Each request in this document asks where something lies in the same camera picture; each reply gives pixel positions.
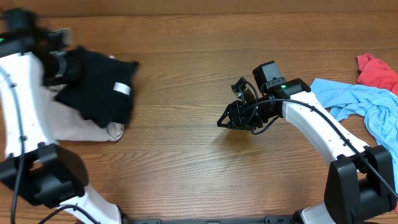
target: cable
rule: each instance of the cable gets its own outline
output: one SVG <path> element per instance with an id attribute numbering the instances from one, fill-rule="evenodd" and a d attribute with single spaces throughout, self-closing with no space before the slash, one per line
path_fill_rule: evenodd
<path id="1" fill-rule="evenodd" d="M 19 137 L 19 140 L 21 141 L 21 155 L 19 156 L 19 167 L 18 167 L 17 178 L 16 178 L 15 186 L 14 186 L 14 195 L 12 196 L 11 217 L 10 217 L 11 224 L 15 224 L 15 215 L 16 215 L 17 201 L 18 201 L 18 191 L 19 191 L 19 187 L 21 185 L 22 172 L 24 170 L 24 163 L 25 163 L 25 141 L 26 141 L 26 138 L 24 136 L 24 129 L 22 127 L 22 118 L 21 118 L 21 109 L 19 108 L 19 100 L 18 100 L 17 92 L 15 90 L 16 84 L 14 84 L 12 82 L 12 80 L 9 78 L 9 75 L 7 74 L 7 72 L 1 66 L 0 66 L 0 73 L 4 77 L 7 84 L 9 85 L 10 91 L 12 93 L 12 97 L 14 99 L 14 104 L 15 104 L 16 111 L 17 111 L 19 134 L 21 135 Z"/>
<path id="2" fill-rule="evenodd" d="M 78 210 L 79 212 L 81 212 L 85 217 L 87 217 L 92 223 L 94 224 L 100 224 L 99 222 L 97 222 L 89 213 L 87 213 L 86 211 L 84 211 L 82 208 L 78 207 L 77 205 L 65 205 L 61 208 L 58 208 L 57 210 L 55 210 L 54 212 L 52 212 L 50 215 L 48 215 L 47 217 L 45 217 L 42 221 L 40 221 L 38 224 L 43 224 L 45 222 L 47 222 L 49 219 L 51 219 L 54 215 L 60 213 L 61 211 L 64 211 L 65 209 L 68 208 L 73 208 L 74 210 Z"/>
<path id="3" fill-rule="evenodd" d="M 253 89 L 253 92 L 254 92 L 254 95 L 256 96 L 256 103 L 258 103 L 258 101 L 259 101 L 259 95 L 257 94 L 257 90 L 255 89 L 255 87 L 251 84 L 251 83 L 249 83 L 248 81 L 244 81 L 246 84 L 248 84 L 249 86 L 250 86 L 250 88 L 252 88 Z M 244 126 L 246 126 L 246 125 L 248 125 L 249 123 L 250 123 L 250 121 L 253 119 L 253 117 L 254 117 L 254 115 L 256 114 L 256 110 L 253 110 L 253 113 L 251 113 L 251 115 L 250 115 L 250 117 L 247 119 L 247 120 L 245 120 L 245 122 L 244 122 Z"/>
<path id="4" fill-rule="evenodd" d="M 280 116 L 276 116 L 274 119 L 272 119 L 272 121 L 270 121 L 270 122 L 267 124 L 267 126 L 265 126 L 261 131 L 259 131 L 259 132 L 257 132 L 257 133 L 254 132 L 254 130 L 256 130 L 256 128 L 252 128 L 251 133 L 252 133 L 253 135 L 258 135 L 258 134 L 263 133 L 264 131 L 267 131 L 267 129 L 269 129 L 269 127 L 271 127 L 271 125 L 272 125 L 278 118 L 280 118 Z"/>
<path id="5" fill-rule="evenodd" d="M 393 196 L 396 198 L 396 200 L 398 200 L 398 195 L 395 192 L 395 190 L 392 189 L 392 187 L 386 182 L 386 180 L 384 180 L 384 178 L 379 174 L 379 172 L 368 162 L 368 160 L 366 160 L 362 154 L 351 144 L 351 142 L 345 138 L 344 134 L 335 126 L 335 124 L 333 124 L 333 122 L 326 116 L 324 115 L 321 111 L 319 111 L 316 107 L 314 106 L 310 106 L 306 103 L 303 103 L 301 101 L 297 101 L 297 100 L 288 100 L 288 99 L 271 99 L 271 100 L 264 100 L 264 101 L 260 101 L 258 103 L 255 103 L 251 106 L 249 106 L 248 108 L 246 108 L 245 110 L 243 110 L 242 113 L 247 112 L 248 110 L 250 110 L 251 108 L 255 108 L 258 105 L 262 105 L 265 103 L 270 103 L 270 102 L 290 102 L 290 103 L 296 103 L 296 104 L 300 104 L 302 106 L 305 106 L 307 108 L 310 108 L 312 111 L 315 111 L 317 114 L 319 114 L 335 131 L 336 133 L 339 135 L 339 137 L 343 140 L 343 142 L 352 150 L 355 152 L 355 154 L 357 154 L 359 156 L 359 158 L 362 160 L 362 162 L 365 163 L 365 165 L 369 168 L 369 170 L 371 171 L 371 173 L 373 175 L 375 175 L 377 177 L 377 179 L 379 179 L 380 182 L 382 182 L 382 184 L 387 187 L 388 191 L 390 191 L 390 193 L 393 194 Z"/>

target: black cloth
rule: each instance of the black cloth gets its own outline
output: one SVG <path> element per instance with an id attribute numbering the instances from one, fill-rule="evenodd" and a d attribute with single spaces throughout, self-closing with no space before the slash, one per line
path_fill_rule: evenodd
<path id="1" fill-rule="evenodd" d="M 138 63 L 121 62 L 83 47 L 68 53 L 82 59 L 81 78 L 69 83 L 55 100 L 78 110 L 83 119 L 91 119 L 101 128 L 110 122 L 128 124 L 133 109 L 131 77 Z M 114 90 L 117 82 L 130 88 L 128 95 Z"/>

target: pink cloth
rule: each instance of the pink cloth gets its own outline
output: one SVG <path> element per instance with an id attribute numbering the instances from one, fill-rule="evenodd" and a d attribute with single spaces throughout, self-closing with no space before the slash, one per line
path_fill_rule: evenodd
<path id="1" fill-rule="evenodd" d="M 358 83 L 390 90 L 398 95 L 398 74 L 385 62 L 366 53 L 356 57 L 359 71 Z"/>

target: white label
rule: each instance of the white label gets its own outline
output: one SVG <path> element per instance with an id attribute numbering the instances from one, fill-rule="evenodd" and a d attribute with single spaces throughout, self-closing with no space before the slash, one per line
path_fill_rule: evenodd
<path id="1" fill-rule="evenodd" d="M 116 82 L 114 84 L 113 90 L 118 91 L 123 94 L 126 94 L 126 95 L 130 95 L 130 87 L 128 87 L 126 84 L 123 84 L 123 83 Z"/>

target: wooden table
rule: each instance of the wooden table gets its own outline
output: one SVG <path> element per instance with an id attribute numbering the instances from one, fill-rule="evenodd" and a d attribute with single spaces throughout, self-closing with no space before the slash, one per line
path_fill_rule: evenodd
<path id="1" fill-rule="evenodd" d="M 283 119 L 261 136 L 217 128 L 235 100 L 230 84 L 241 76 L 254 82 L 251 71 L 270 60 L 288 80 L 308 84 L 356 83 L 355 56 L 366 52 L 398 70 L 397 21 L 396 12 L 44 19 L 51 28 L 71 27 L 75 43 L 89 50 L 141 63 L 122 139 L 61 144 L 83 158 L 95 189 L 132 218 L 292 214 L 323 200 L 328 169 Z M 363 118 L 343 125 L 375 146 Z M 0 136 L 5 142 L 3 128 Z M 0 222 L 9 223 L 11 191 L 3 185 L 0 201 Z M 49 213 L 19 200 L 17 223 Z M 74 222 L 61 213 L 50 223 Z"/>

